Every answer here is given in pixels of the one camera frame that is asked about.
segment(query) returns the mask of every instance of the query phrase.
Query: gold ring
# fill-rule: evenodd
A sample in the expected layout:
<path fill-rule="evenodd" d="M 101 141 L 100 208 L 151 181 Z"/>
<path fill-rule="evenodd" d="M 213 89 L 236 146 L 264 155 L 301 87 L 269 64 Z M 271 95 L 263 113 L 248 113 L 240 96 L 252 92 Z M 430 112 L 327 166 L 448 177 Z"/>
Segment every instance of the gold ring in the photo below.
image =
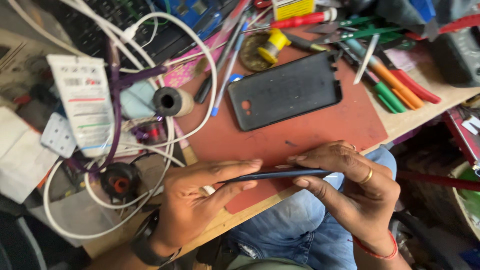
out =
<path fill-rule="evenodd" d="M 373 169 L 370 167 L 370 171 L 368 172 L 368 175 L 367 177 L 365 177 L 365 179 L 363 179 L 361 182 L 359 182 L 358 184 L 364 184 L 366 183 L 368 180 L 370 180 L 370 178 L 372 177 L 372 174 L 373 174 Z"/>

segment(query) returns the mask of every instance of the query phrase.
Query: orange marker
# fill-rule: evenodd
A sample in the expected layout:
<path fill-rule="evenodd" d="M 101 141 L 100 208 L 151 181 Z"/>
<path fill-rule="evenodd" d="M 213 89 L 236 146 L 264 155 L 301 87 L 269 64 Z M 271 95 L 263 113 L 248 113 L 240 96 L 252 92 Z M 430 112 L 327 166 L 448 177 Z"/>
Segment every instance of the orange marker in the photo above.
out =
<path fill-rule="evenodd" d="M 345 43 L 358 55 L 363 57 L 365 55 L 365 48 L 355 39 L 345 40 Z M 374 57 L 370 57 L 368 65 L 389 85 L 392 87 L 392 92 L 404 102 L 410 109 L 417 110 L 423 107 L 425 103 L 417 97 L 408 87 L 400 82 L 381 62 Z"/>

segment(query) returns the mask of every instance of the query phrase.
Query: green marker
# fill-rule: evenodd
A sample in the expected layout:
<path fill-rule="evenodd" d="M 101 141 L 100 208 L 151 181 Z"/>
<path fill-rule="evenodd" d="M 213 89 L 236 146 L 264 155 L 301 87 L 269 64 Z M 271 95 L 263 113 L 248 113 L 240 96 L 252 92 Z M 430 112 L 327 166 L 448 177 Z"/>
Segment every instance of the green marker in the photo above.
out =
<path fill-rule="evenodd" d="M 350 48 L 343 42 L 337 42 L 340 49 L 343 50 L 343 56 L 345 59 L 355 67 L 360 66 L 360 60 L 358 57 L 350 51 Z M 393 113 L 406 112 L 407 109 L 403 106 L 402 102 L 388 89 L 388 87 L 382 83 L 368 68 L 363 72 L 362 79 L 370 84 L 377 92 L 378 98 L 385 104 L 385 106 Z"/>

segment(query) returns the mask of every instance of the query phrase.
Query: workbench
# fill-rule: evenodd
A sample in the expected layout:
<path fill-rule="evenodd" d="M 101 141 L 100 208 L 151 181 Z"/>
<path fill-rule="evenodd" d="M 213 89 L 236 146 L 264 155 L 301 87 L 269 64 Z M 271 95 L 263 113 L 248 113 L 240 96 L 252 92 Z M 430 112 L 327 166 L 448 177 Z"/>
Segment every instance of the workbench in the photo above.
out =
<path fill-rule="evenodd" d="M 367 154 L 377 149 L 380 144 L 386 144 L 393 141 L 406 132 L 441 114 L 446 109 L 451 108 L 476 94 L 480 94 L 480 87 L 454 88 L 448 85 L 444 82 L 439 71 L 432 63 L 419 64 L 416 68 L 407 73 L 421 86 L 439 96 L 442 99 L 442 102 L 437 105 L 425 102 L 425 106 L 419 110 L 408 110 L 401 114 L 392 114 L 384 109 L 377 100 L 377 97 L 366 89 L 369 93 L 372 104 L 385 127 L 388 138 L 378 145 L 363 151 L 362 154 Z M 187 164 L 193 164 L 197 161 L 191 147 L 185 148 L 183 152 Z M 181 255 L 261 213 L 299 190 L 300 188 L 293 186 L 234 215 L 230 214 L 225 209 L 222 209 L 199 237 L 183 247 Z M 84 245 L 85 250 L 90 257 L 95 258 L 121 243 L 129 241 L 147 215 L 148 213 L 138 214 L 121 228 L 86 243 Z"/>

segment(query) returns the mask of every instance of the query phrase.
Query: yellow spool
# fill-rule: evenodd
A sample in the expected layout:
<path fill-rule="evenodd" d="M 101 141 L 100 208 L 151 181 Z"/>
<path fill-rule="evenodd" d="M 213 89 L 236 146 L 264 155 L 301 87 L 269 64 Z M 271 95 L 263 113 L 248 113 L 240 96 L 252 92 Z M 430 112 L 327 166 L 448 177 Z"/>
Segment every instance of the yellow spool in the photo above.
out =
<path fill-rule="evenodd" d="M 278 28 L 270 29 L 270 37 L 263 47 L 258 48 L 258 53 L 268 62 L 275 64 L 278 62 L 278 54 L 285 45 L 292 42 Z"/>

